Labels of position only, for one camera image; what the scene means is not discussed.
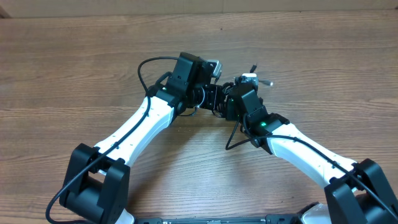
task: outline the wooden table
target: wooden table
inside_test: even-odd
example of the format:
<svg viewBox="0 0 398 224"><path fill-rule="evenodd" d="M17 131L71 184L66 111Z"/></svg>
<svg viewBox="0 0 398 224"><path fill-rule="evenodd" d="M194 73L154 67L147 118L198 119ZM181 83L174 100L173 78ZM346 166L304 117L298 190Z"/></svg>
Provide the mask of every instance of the wooden table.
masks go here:
<svg viewBox="0 0 398 224"><path fill-rule="evenodd" d="M181 51L216 58L220 83L257 63L271 112L328 149L384 169L398 193L398 11L268 12L0 20L0 223L46 223L72 150L93 146L142 103L136 67ZM173 62L143 70L150 84ZM296 212L322 189L200 110L140 155L127 210L138 217ZM237 134L234 141L243 140ZM57 219L77 218L58 204Z"/></svg>

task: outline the black cable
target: black cable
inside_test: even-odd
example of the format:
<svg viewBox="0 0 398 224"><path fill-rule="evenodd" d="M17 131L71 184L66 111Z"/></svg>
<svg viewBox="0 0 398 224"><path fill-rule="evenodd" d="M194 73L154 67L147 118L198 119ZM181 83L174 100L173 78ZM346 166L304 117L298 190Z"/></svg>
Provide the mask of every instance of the black cable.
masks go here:
<svg viewBox="0 0 398 224"><path fill-rule="evenodd" d="M190 113L190 114L180 114L179 116L193 116L198 112L198 107L195 107L194 112Z"/></svg>
<svg viewBox="0 0 398 224"><path fill-rule="evenodd" d="M248 118L248 114L245 113L245 114L243 115L243 127L244 127L244 130L245 130L248 134L251 135L251 133L250 133L250 131L249 131L249 128L248 128L248 124L247 124L247 122L246 122L246 119L247 119L247 118Z"/></svg>
<svg viewBox="0 0 398 224"><path fill-rule="evenodd" d="M222 115L217 115L216 113L214 113L214 110L211 111L213 113L214 116L216 116L217 118L223 118Z"/></svg>
<svg viewBox="0 0 398 224"><path fill-rule="evenodd" d="M144 83L144 81L143 81L143 79L142 79L142 76L141 76L141 67L142 67L145 63L147 63L147 62L151 62L151 61L153 61L153 60L162 60L162 59L178 60L178 57L154 57L154 58L149 58L149 59L147 59L147 60L141 62L141 63L138 65L137 74L138 74L139 81L140 81L141 84L142 84L142 87L144 87L145 93L148 93L148 88L147 88L147 86L145 85L145 83Z"/></svg>
<svg viewBox="0 0 398 224"><path fill-rule="evenodd" d="M224 83L221 86L221 91L225 94L228 95L229 91L234 87L234 83L233 82L229 82L229 83Z"/></svg>
<svg viewBox="0 0 398 224"><path fill-rule="evenodd" d="M171 72L166 72L163 74L160 78L158 78L155 82L155 84L161 83L163 80L165 80L169 75L171 75Z"/></svg>
<svg viewBox="0 0 398 224"><path fill-rule="evenodd" d="M229 146L229 144L231 143L231 140L235 135L236 129L238 128L238 125L239 125L239 119L236 121L235 127L232 130L231 136L229 137L228 142L226 143L227 146Z"/></svg>
<svg viewBox="0 0 398 224"><path fill-rule="evenodd" d="M51 224L91 224L91 222L87 221L87 220L74 220L74 221L56 221L53 220L50 216L50 211L52 206L54 205L54 203L57 201L57 199L61 196L61 194L63 194L70 186L72 183L74 183L74 181L76 181L78 178L80 178L82 175L84 175L86 172L88 172L94 165L96 165L97 163L99 163L100 160L102 160L102 158L104 158L105 156L107 156L113 149L116 149L132 132L134 132L138 126L145 120L145 118L148 116L149 114L149 110L150 110L150 97L148 95L148 88L146 87L144 80L142 79L141 76L141 67L150 61L153 60L160 60L160 59L173 59L173 60L178 60L178 58L176 57L156 57L156 58L150 58L147 59L143 62L141 62L138 66L137 69L137 74L138 74L138 78L139 81L142 84L142 87L144 87L145 93L147 95L147 99L148 99L148 104L147 104L147 109L145 110L144 114L142 115L141 119L137 122L136 125L134 125L134 127L132 127L130 129L130 131L128 131L121 139L119 139L118 141L116 141L109 149L107 149L104 153L102 153L99 157L97 157L93 162L91 162L90 164L88 164L83 170L81 170L74 178L72 178L72 180L70 180L67 184L65 184L65 186L63 186L55 195L54 197L51 199L51 201L49 202L49 204L47 205L47 208L45 210L45 218L47 219L48 222L50 222Z"/></svg>
<svg viewBox="0 0 398 224"><path fill-rule="evenodd" d="M233 134L235 133L236 127L238 126L238 123L236 123ZM233 144L232 146L229 146L232 136L229 138L227 144L225 145L225 149L226 150L230 150L235 148L236 146L240 146L244 143L253 141L253 140L260 140L260 139L267 139L267 138L281 138L281 139L289 139L289 140L293 140L296 142L299 142L307 147L309 147L310 149L312 149L314 152L316 152L319 156L321 156L322 158L324 158L326 161L328 161L330 164L332 164L333 166L337 167L340 171L344 172L351 180L355 181L359 186L361 186L364 190L367 191L367 193L378 202L378 204L385 210L387 210L393 217L394 219L398 222L398 216L395 214L395 212L393 212L368 186L366 186L364 183L362 183L357 177L355 177L352 173L350 173L348 170L346 170L345 168L341 167L339 165L339 163L337 163L336 161L330 159L329 157L327 157L324 153L322 153L321 151L319 151L317 148L315 148L314 146L312 146L310 143L301 140L297 137L290 137L290 136L282 136L282 135L270 135L270 136L259 136L259 137L254 137L254 138L250 138L250 139L245 139L243 141L240 141L236 144Z"/></svg>

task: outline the metal screw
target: metal screw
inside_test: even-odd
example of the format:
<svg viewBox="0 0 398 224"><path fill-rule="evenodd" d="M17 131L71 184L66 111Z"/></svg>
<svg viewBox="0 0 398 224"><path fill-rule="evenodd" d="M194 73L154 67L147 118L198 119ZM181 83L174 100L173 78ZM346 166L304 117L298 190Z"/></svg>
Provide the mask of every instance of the metal screw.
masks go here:
<svg viewBox="0 0 398 224"><path fill-rule="evenodd" d="M259 80L259 82L261 82L262 84L267 85L267 86L273 86L274 85L274 82L270 81L270 80Z"/></svg>

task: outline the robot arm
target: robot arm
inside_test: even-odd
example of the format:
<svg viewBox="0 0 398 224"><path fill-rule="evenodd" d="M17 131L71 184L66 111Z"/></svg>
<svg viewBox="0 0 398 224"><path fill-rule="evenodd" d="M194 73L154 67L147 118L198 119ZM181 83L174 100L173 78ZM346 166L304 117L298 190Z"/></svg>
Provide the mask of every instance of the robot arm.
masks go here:
<svg viewBox="0 0 398 224"><path fill-rule="evenodd" d="M272 134L297 137L316 147L327 157L333 158L334 161L339 163L339 165L346 170L351 171L354 169L353 164L356 163L354 160L344 158L325 149L323 146L302 134L291 123L275 129ZM325 188L329 185L332 178L340 178L345 175L345 173L336 169L336 167L324 160L319 154L299 142L288 139L269 138L267 139L267 143L273 155L293 164L321 188Z"/></svg>
<svg viewBox="0 0 398 224"><path fill-rule="evenodd" d="M150 98L150 110L148 116L120 145L107 156L113 160L123 159L124 164L132 167L139 154L150 141L163 129L167 128L173 120L174 108L166 101L156 96ZM147 109L148 99L145 97L139 109L112 135L95 145L99 153L104 153L118 139L121 139L141 119Z"/></svg>
<svg viewBox="0 0 398 224"><path fill-rule="evenodd" d="M200 107L217 112L227 120L237 121L236 127L241 123L244 131L243 128L241 130L255 147L262 147L269 154L289 161L324 188L330 213L330 217L323 217L328 220L325 223L391 223L392 216L371 197L356 198L353 191L363 189L334 166L340 166L363 180L396 212L397 199L376 163L364 161L357 164L341 157L303 135L288 119L279 114L269 114L262 99L257 96L259 80L256 74L244 74L236 78L235 83L225 83L222 86L210 83L212 78L217 81L220 75L219 61L205 61L181 53L174 71L163 76L168 77L167 83L163 85L156 82L149 88L149 114L135 131L102 158L115 142L142 119L147 110L148 97L136 113L110 137L95 147L80 144L74 150L64 185L70 184L70 180L100 157L102 159L89 171L104 174L105 180L101 183L88 176L88 172L84 173L61 194L60 204L93 223L133 224L134 217L124 209L127 205L130 167L154 136L168 127L186 108ZM288 136L290 139L277 136ZM297 139L332 159L334 165ZM311 223L308 220L312 217L306 213L302 221Z"/></svg>

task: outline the wall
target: wall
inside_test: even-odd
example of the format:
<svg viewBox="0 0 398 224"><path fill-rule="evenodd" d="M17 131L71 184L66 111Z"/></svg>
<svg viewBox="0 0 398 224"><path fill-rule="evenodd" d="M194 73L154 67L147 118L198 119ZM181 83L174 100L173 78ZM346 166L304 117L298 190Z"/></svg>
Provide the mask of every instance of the wall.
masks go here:
<svg viewBox="0 0 398 224"><path fill-rule="evenodd" d="M394 9L398 0L0 0L7 17Z"/></svg>

